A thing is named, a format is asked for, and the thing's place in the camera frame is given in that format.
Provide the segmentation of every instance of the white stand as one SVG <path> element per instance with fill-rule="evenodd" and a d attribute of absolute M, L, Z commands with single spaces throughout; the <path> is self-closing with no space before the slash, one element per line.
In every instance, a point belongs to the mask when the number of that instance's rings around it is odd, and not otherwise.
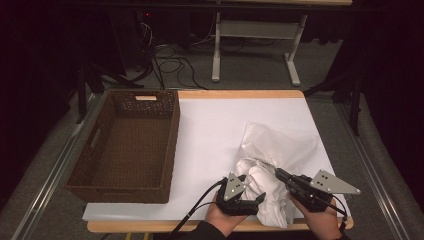
<path fill-rule="evenodd" d="M 221 13 L 216 14 L 215 51 L 212 65 L 212 81 L 219 82 L 221 65 L 220 39 L 226 37 L 251 37 L 270 39 L 292 39 L 290 53 L 285 54 L 287 68 L 294 86 L 300 86 L 293 59 L 302 37 L 307 15 L 303 15 L 299 23 L 251 22 L 251 21 L 221 21 Z"/>

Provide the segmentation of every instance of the metal rail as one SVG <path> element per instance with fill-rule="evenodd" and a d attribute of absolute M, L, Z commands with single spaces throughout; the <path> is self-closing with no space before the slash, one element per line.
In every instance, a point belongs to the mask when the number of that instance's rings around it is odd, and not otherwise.
<path fill-rule="evenodd" d="M 94 106 L 99 104 L 99 102 L 100 102 L 100 98 L 95 97 L 94 94 L 92 94 L 88 100 L 88 103 L 89 103 L 88 114 L 86 115 L 85 119 L 80 124 L 78 124 L 75 127 L 75 129 L 72 131 L 55 165 L 53 166 L 53 169 L 51 170 L 49 176 L 47 177 L 47 180 L 45 181 L 38 195 L 34 198 L 25 216 L 23 217 L 21 223 L 16 229 L 12 237 L 12 240 L 30 239 L 31 234 L 33 233 L 38 221 L 40 220 L 44 212 L 44 209 L 47 207 L 47 204 L 63 175 L 63 172 L 68 166 L 68 163 L 71 161 L 71 159 L 69 159 L 68 156 L 69 156 L 69 153 L 72 151 L 75 142 L 78 139 L 81 129 L 84 127 L 86 120 L 91 115 L 91 112 L 94 109 Z"/>
<path fill-rule="evenodd" d="M 203 3 L 164 3 L 164 2 L 131 2 L 121 1 L 63 1 L 62 6 L 68 8 L 106 8 L 106 9 L 145 9 L 145 10 L 190 10 L 207 12 L 290 12 L 300 14 L 375 14 L 381 12 L 384 7 L 354 7 L 344 5 L 301 5 L 301 4 L 273 4 L 273 3 L 221 3 L 213 1 Z"/>
<path fill-rule="evenodd" d="M 343 122 L 355 144 L 357 152 L 360 155 L 361 165 L 366 172 L 366 176 L 368 178 L 368 181 L 370 182 L 371 189 L 374 192 L 377 202 L 380 205 L 381 211 L 383 212 L 383 215 L 386 218 L 386 221 L 390 227 L 390 230 L 393 233 L 393 236 L 398 240 L 409 240 L 410 237 L 408 235 L 407 230 L 405 229 L 402 220 L 399 217 L 398 210 L 394 206 L 392 199 L 387 193 L 384 184 L 382 183 L 377 171 L 375 170 L 375 167 L 370 157 L 368 156 L 361 139 L 357 137 L 350 128 L 349 113 L 346 109 L 346 106 L 342 104 L 336 104 L 335 106 L 337 112 L 345 120 Z"/>

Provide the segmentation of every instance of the black curtain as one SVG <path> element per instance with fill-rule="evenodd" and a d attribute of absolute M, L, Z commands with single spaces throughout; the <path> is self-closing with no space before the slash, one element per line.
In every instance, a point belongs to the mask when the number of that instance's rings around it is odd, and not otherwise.
<path fill-rule="evenodd" d="M 0 6 L 0 209 L 49 130 L 69 110 L 76 86 L 72 41 L 53 1 Z"/>
<path fill-rule="evenodd" d="M 352 71 L 361 76 L 361 90 L 382 141 L 424 209 L 422 5 L 420 1 L 371 0 L 363 4 L 383 8 L 355 18 L 327 80 Z M 351 87 L 349 79 L 341 78 L 327 90 L 351 92 Z"/>

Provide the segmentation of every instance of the black cable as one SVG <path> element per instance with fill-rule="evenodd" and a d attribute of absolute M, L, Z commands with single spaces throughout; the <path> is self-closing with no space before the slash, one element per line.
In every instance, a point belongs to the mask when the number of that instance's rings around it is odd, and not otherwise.
<path fill-rule="evenodd" d="M 103 235 L 102 238 L 100 238 L 100 240 L 105 240 L 107 237 L 109 237 L 110 233 L 106 233 L 105 235 Z"/>
<path fill-rule="evenodd" d="M 325 201 L 325 200 L 321 199 L 320 197 L 314 196 L 314 198 L 315 198 L 315 199 L 317 199 L 318 201 L 320 201 L 320 202 L 322 202 L 322 203 L 325 203 L 328 207 L 330 207 L 330 208 L 332 208 L 332 209 L 336 210 L 337 212 L 339 212 L 339 213 L 343 214 L 342 224 L 341 224 L 341 225 L 340 225 L 340 227 L 339 227 L 339 230 L 340 230 L 341 232 L 343 232 L 343 231 L 345 230 L 345 228 L 346 228 L 346 221 L 347 221 L 347 211 L 346 211 L 346 207 L 344 206 L 344 204 L 340 201 L 340 199 L 339 199 L 338 197 L 336 197 L 336 196 L 334 196 L 334 195 L 333 195 L 333 197 L 334 197 L 337 201 L 339 201 L 339 203 L 340 203 L 340 204 L 342 205 L 342 207 L 343 207 L 343 210 L 341 210 L 340 208 L 338 208 L 338 207 L 334 206 L 333 204 L 331 204 L 331 203 L 329 203 L 329 202 L 327 202 L 327 201 Z"/>
<path fill-rule="evenodd" d="M 163 82 L 163 77 L 162 77 L 162 73 L 161 73 L 161 70 L 160 70 L 159 65 L 158 65 L 158 60 L 156 59 L 156 54 L 153 55 L 153 60 L 155 61 L 156 68 L 159 71 L 159 76 L 157 75 L 156 71 L 153 70 L 153 72 L 155 73 L 155 76 L 159 81 L 160 89 L 165 90 L 165 83 Z"/>
<path fill-rule="evenodd" d="M 210 191 L 212 191 L 215 187 L 223 184 L 225 181 L 227 181 L 226 178 L 216 182 L 214 185 L 212 185 L 208 190 L 206 190 L 206 192 L 199 198 L 199 200 L 196 202 L 196 204 L 194 204 L 193 208 L 187 213 L 187 215 L 185 215 L 185 217 L 180 221 L 180 223 L 174 228 L 174 230 L 172 230 L 171 234 L 168 236 L 168 240 L 171 240 L 174 238 L 175 234 L 177 234 L 177 232 L 180 230 L 180 228 L 182 226 L 184 226 L 184 224 L 188 221 L 188 219 L 191 217 L 191 215 L 193 215 L 193 213 L 199 208 L 199 204 L 200 202 L 206 197 L 206 195 L 209 194 Z"/>
<path fill-rule="evenodd" d="M 215 42 L 211 42 L 211 40 L 214 40 L 215 37 L 208 39 L 207 41 L 204 41 L 202 43 L 197 43 L 195 45 L 192 45 L 192 48 L 196 48 L 199 50 L 210 50 L 215 48 Z"/>
<path fill-rule="evenodd" d="M 144 85 L 138 85 L 138 84 L 135 84 L 134 82 L 128 81 L 128 79 L 126 79 L 126 78 L 124 78 L 124 77 L 122 77 L 122 76 L 120 76 L 120 75 L 117 75 L 117 74 L 115 74 L 115 73 L 109 72 L 108 70 L 106 70 L 106 69 L 104 69 L 104 68 L 100 67 L 100 66 L 99 66 L 99 65 L 97 65 L 97 64 L 91 63 L 91 64 L 90 64 L 90 66 L 91 66 L 91 68 L 92 68 L 93 70 L 95 70 L 95 71 L 96 71 L 99 75 L 101 75 L 101 74 L 103 74 L 103 75 L 107 75 L 107 76 L 109 76 L 109 77 L 111 77 L 112 79 L 114 79 L 114 80 L 118 81 L 119 83 L 122 83 L 123 85 L 125 85 L 125 86 L 127 86 L 127 87 L 131 87 L 131 88 L 143 88 L 143 87 L 144 87 Z"/>
<path fill-rule="evenodd" d="M 156 54 L 158 52 L 162 51 L 163 49 L 170 49 L 170 50 L 172 50 L 172 52 L 168 56 L 165 56 L 165 57 L 156 57 Z M 174 57 L 175 54 L 176 54 L 176 50 L 173 49 L 172 47 L 168 47 L 168 46 L 167 47 L 162 47 L 162 48 L 158 49 L 155 52 L 155 57 L 156 58 L 159 58 L 161 60 L 164 60 L 164 62 L 162 62 L 161 64 L 157 64 L 156 63 L 156 66 L 157 66 L 157 69 L 159 71 L 159 74 L 161 75 L 162 72 L 163 73 L 177 72 L 177 81 L 182 86 L 184 86 L 186 88 L 201 88 L 201 89 L 204 89 L 204 90 L 208 90 L 207 88 L 205 88 L 205 87 L 201 86 L 199 83 L 197 83 L 197 81 L 195 80 L 195 77 L 194 77 L 195 71 L 194 71 L 194 68 L 191 65 L 190 61 L 187 58 L 184 58 L 184 57 Z M 175 68 L 173 68 L 171 70 L 163 70 L 163 66 L 165 64 L 169 64 L 169 63 L 176 63 L 177 64 L 177 67 L 175 67 Z M 184 84 L 183 82 L 181 82 L 180 73 L 183 71 L 183 69 L 187 65 L 189 66 L 189 68 L 191 70 L 191 81 L 194 83 L 194 86 L 187 85 L 187 84 Z"/>
<path fill-rule="evenodd" d="M 342 205 L 342 207 L 343 207 L 343 210 L 345 211 L 345 215 L 343 216 L 343 219 L 342 219 L 342 224 L 340 225 L 340 231 L 341 232 L 343 232 L 344 230 L 345 230 L 345 228 L 346 228 L 346 225 L 347 225 L 347 211 L 346 211 L 346 207 L 345 207 L 345 205 L 342 203 L 342 201 L 340 201 L 340 199 L 338 198 L 338 197 L 336 197 L 336 196 L 334 196 L 333 195 L 333 197 Z"/>
<path fill-rule="evenodd" d="M 153 71 L 153 64 L 152 63 L 149 63 L 147 66 L 146 66 L 146 68 L 144 69 L 144 72 L 142 72 L 140 75 L 138 75 L 137 77 L 135 77 L 135 78 L 133 78 L 133 79 L 126 79 L 126 78 L 124 78 L 124 77 L 122 77 L 122 79 L 125 79 L 125 80 L 127 80 L 127 81 L 129 81 L 129 82 L 137 82 L 137 81 L 140 81 L 141 79 L 143 79 L 143 78 L 145 78 L 145 77 L 147 77 L 148 75 L 150 75 L 151 73 L 152 73 L 152 71 Z M 104 83 L 107 83 L 107 84 L 109 84 L 109 85 L 114 85 L 114 86 L 118 86 L 118 85 L 122 85 L 122 83 L 121 82 L 119 82 L 119 81 L 109 81 L 109 80 L 107 80 L 107 79 L 104 79 L 104 78 L 102 78 L 102 82 L 104 82 Z"/>
<path fill-rule="evenodd" d="M 251 47 L 251 46 L 267 47 L 267 46 L 276 45 L 276 44 L 278 44 L 282 41 L 284 41 L 284 39 L 271 39 L 269 43 L 259 43 L 258 41 L 252 41 L 252 38 L 228 37 L 228 38 L 226 38 L 226 42 L 229 43 L 229 45 L 238 45 L 238 44 L 241 44 L 241 45 L 235 50 L 226 50 L 224 48 L 225 47 L 225 41 L 223 39 L 222 43 L 221 43 L 221 50 L 224 51 L 224 52 L 235 53 L 235 52 L 242 50 L 245 47 Z"/>
<path fill-rule="evenodd" d="M 196 208 L 196 211 L 197 211 L 197 209 L 199 209 L 199 208 L 201 208 L 201 207 L 203 207 L 203 206 L 206 206 L 206 205 L 208 205 L 208 204 L 212 204 L 212 203 L 216 203 L 216 202 L 207 202 L 207 203 L 203 203 L 202 205 L 200 205 L 200 206 L 198 206 L 198 207 Z"/>

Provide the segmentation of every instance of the wooden table edge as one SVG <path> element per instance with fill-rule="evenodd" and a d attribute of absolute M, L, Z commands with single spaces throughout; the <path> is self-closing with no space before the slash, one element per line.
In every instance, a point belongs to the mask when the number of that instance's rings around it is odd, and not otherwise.
<path fill-rule="evenodd" d="M 299 90 L 180 90 L 181 99 L 304 98 Z"/>
<path fill-rule="evenodd" d="M 222 0 L 221 2 L 297 4 L 310 6 L 351 6 L 353 3 L 352 0 Z"/>
<path fill-rule="evenodd" d="M 157 220 L 157 221 L 88 221 L 87 229 L 93 233 L 161 233 L 171 232 L 180 221 L 175 220 Z M 182 232 L 188 232 L 196 228 L 199 220 L 189 220 L 180 229 Z M 352 217 L 348 217 L 346 229 L 353 227 Z M 295 219 L 295 222 L 287 228 L 268 227 L 262 225 L 258 220 L 245 220 L 239 224 L 235 232 L 272 232 L 272 231 L 296 231 L 308 230 L 304 219 Z"/>

